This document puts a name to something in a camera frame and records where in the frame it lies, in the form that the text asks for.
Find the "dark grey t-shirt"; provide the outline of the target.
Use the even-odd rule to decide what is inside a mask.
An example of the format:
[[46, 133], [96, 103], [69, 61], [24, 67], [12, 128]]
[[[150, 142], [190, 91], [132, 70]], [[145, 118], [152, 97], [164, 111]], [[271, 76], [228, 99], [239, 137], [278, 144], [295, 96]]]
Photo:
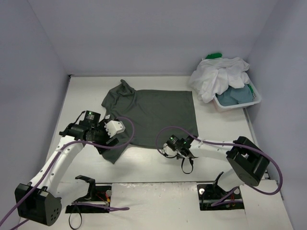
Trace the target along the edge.
[[116, 136], [118, 144], [156, 149], [171, 135], [184, 137], [183, 128], [198, 136], [191, 91], [135, 90], [124, 80], [109, 90], [101, 104], [110, 119], [125, 117], [126, 130]]

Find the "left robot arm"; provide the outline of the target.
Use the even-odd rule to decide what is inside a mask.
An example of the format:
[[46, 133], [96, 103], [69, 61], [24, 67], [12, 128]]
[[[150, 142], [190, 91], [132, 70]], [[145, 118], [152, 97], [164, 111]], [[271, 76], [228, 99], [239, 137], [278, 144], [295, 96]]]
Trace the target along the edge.
[[15, 189], [20, 217], [51, 226], [66, 206], [79, 198], [94, 199], [95, 179], [78, 175], [68, 182], [66, 190], [59, 191], [61, 179], [85, 145], [94, 144], [102, 151], [109, 150], [118, 143], [115, 135], [124, 132], [125, 126], [117, 119], [101, 119], [96, 112], [83, 111], [82, 115], [83, 120], [77, 119], [59, 132], [59, 143], [39, 173]]

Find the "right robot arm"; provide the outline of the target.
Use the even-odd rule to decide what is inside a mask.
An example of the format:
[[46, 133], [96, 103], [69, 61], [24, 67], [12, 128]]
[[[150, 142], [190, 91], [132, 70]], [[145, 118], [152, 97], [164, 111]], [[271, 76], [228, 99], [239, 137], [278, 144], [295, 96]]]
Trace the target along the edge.
[[231, 169], [221, 172], [212, 185], [213, 194], [224, 197], [234, 187], [243, 184], [259, 185], [270, 161], [258, 152], [237, 146], [227, 146], [225, 142], [217, 145], [199, 142], [192, 137], [179, 139], [172, 135], [163, 145], [163, 153], [178, 159], [210, 158], [228, 162]]

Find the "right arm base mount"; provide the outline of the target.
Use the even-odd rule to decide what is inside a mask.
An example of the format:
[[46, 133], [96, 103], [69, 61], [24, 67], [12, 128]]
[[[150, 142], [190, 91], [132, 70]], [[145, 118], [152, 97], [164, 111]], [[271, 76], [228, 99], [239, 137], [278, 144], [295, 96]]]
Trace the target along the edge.
[[197, 194], [200, 211], [229, 211], [245, 209], [239, 188], [223, 199], [229, 192], [217, 186], [217, 180], [224, 172], [218, 174], [216, 180], [210, 183], [197, 183]]

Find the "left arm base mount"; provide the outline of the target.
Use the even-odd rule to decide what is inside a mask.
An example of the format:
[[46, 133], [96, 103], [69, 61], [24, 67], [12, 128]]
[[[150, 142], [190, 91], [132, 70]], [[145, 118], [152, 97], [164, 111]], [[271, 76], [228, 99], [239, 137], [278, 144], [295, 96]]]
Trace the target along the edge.
[[[78, 203], [91, 203], [102, 206], [109, 206], [111, 202], [111, 195], [109, 192], [112, 192], [112, 186], [109, 184], [97, 184], [95, 179], [79, 175], [75, 177], [75, 180], [85, 181], [89, 184], [88, 193], [85, 196], [82, 196], [75, 200]], [[109, 213], [110, 211], [104, 208], [78, 205], [69, 205], [65, 209], [66, 214], [101, 214]]]

